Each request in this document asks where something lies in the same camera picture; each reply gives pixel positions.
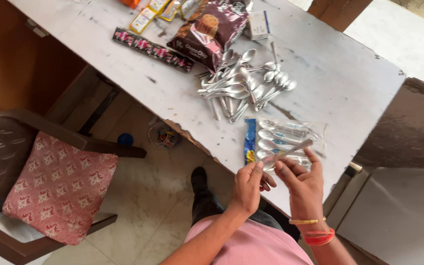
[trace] cookie image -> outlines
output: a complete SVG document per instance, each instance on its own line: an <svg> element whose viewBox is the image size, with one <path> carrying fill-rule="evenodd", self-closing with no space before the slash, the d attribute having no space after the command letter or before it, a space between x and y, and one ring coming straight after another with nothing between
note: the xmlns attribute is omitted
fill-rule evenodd
<svg viewBox="0 0 424 265"><path fill-rule="evenodd" d="M198 32L209 35L211 38L215 37L219 28L219 20L215 16L205 14L198 22L196 27Z"/></svg>

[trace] brown plastic chair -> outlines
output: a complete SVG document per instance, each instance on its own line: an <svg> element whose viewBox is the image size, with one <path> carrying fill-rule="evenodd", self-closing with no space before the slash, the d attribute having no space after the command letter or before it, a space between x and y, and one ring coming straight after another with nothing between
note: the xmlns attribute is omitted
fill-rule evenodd
<svg viewBox="0 0 424 265"><path fill-rule="evenodd" d="M52 123L38 114L22 109L0 112L0 202L4 201L32 150L38 131L45 132L80 150L111 153L119 157L144 158L146 151L139 147L88 138ZM116 214L102 216L98 213L88 231L91 234L115 222ZM0 230L0 256L23 265L63 247L64 244L43 237L21 243Z"/></svg>

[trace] cardboard box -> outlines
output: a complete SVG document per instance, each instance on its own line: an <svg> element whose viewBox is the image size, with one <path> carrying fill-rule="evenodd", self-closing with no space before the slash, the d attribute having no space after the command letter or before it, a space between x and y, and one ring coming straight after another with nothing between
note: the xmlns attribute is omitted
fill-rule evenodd
<svg viewBox="0 0 424 265"><path fill-rule="evenodd" d="M262 40L267 39L269 34L269 24L266 10L258 12L250 12L250 39Z"/></svg>

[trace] red thread bracelet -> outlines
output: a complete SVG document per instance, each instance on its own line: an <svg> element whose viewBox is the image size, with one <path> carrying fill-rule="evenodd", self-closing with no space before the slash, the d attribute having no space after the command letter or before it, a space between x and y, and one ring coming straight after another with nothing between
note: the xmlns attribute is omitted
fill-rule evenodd
<svg viewBox="0 0 424 265"><path fill-rule="evenodd" d="M305 232L303 239L309 246L321 246L327 244L334 237L334 230L330 228L330 231L309 231Z"/></svg>

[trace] black trousers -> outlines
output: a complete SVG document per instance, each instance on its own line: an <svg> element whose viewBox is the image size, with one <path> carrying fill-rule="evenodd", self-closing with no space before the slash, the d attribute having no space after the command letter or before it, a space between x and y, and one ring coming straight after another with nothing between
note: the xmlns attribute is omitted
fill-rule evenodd
<svg viewBox="0 0 424 265"><path fill-rule="evenodd" d="M217 196L213 195L209 190L205 189L194 194L194 203L192 204L192 226L199 220L211 215L222 214L225 208L220 204ZM284 231L274 218L261 211L257 210L250 216L251 220L269 227L273 227Z"/></svg>

